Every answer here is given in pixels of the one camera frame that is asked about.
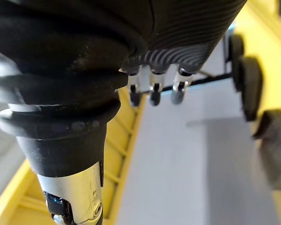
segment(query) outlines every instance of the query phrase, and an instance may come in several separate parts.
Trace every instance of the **white floor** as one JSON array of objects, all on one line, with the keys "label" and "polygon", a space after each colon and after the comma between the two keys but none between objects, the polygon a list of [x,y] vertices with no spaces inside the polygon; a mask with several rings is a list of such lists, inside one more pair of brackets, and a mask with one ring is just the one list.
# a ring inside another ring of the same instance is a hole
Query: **white floor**
[{"label": "white floor", "polygon": [[117,225],[278,225],[230,79],[147,101]]}]

